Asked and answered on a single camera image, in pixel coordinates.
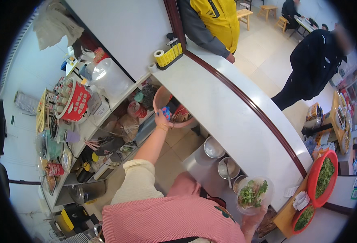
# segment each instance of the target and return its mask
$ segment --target yellow jacket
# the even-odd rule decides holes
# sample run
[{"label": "yellow jacket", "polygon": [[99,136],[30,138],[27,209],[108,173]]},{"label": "yellow jacket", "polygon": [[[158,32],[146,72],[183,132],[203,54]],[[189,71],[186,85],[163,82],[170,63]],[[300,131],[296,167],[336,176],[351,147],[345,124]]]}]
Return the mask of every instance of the yellow jacket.
[{"label": "yellow jacket", "polygon": [[236,51],[239,22],[234,0],[178,0],[178,4],[189,39],[224,58]]}]

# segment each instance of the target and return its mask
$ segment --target wooden stool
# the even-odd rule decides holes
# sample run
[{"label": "wooden stool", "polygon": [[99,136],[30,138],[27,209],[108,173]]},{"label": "wooden stool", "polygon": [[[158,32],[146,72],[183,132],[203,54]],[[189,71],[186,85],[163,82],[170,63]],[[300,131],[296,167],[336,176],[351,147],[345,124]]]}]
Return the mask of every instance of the wooden stool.
[{"label": "wooden stool", "polygon": [[273,10],[273,13],[274,13],[274,19],[276,19],[276,15],[277,15],[277,8],[276,6],[274,5],[262,5],[260,6],[261,7],[261,10],[259,11],[259,13],[257,14],[257,17],[260,16],[260,15],[263,15],[266,17],[266,22],[268,21],[268,16],[269,16],[269,12],[270,10]]},{"label": "wooden stool", "polygon": [[238,10],[236,12],[238,20],[244,22],[245,24],[247,24],[247,30],[248,31],[250,30],[250,18],[249,18],[249,15],[251,15],[251,14],[253,14],[253,12],[251,12],[248,9],[241,9],[241,10]]},{"label": "wooden stool", "polygon": [[280,16],[279,20],[277,21],[277,23],[275,24],[274,27],[276,27],[276,26],[281,27],[282,28],[282,33],[285,33],[285,28],[287,27],[287,23],[288,23],[287,19],[282,17],[282,16]]}]

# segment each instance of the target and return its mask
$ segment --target wooden tray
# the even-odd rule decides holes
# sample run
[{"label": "wooden tray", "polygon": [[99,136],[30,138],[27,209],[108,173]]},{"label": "wooden tray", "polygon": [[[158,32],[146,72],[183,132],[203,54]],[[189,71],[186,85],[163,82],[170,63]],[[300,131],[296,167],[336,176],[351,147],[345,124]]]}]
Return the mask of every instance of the wooden tray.
[{"label": "wooden tray", "polygon": [[273,218],[273,222],[277,225],[277,227],[280,229],[280,231],[284,234],[286,238],[290,238],[291,236],[293,236],[292,219],[295,213],[297,212],[297,210],[293,207],[293,201],[299,192],[307,191],[308,175],[309,173],[304,178],[293,197],[290,197],[286,205]]}]

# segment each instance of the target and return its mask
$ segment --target white cloth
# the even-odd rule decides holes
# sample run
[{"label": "white cloth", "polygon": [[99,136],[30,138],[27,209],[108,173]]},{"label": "white cloth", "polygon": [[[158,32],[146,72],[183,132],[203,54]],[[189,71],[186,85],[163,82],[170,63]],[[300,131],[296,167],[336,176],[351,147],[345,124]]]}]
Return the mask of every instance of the white cloth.
[{"label": "white cloth", "polygon": [[71,46],[83,33],[84,28],[65,16],[66,11],[59,0],[46,0],[39,7],[33,31],[37,35],[40,51],[59,43],[65,35],[68,46]]}]

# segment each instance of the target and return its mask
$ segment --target paper sign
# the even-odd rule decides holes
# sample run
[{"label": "paper sign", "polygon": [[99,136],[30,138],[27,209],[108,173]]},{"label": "paper sign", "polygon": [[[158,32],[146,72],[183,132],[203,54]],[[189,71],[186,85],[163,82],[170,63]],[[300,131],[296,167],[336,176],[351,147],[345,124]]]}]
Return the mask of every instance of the paper sign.
[{"label": "paper sign", "polygon": [[290,187],[285,190],[284,197],[292,197],[296,190],[298,189],[299,186],[297,187]]}]

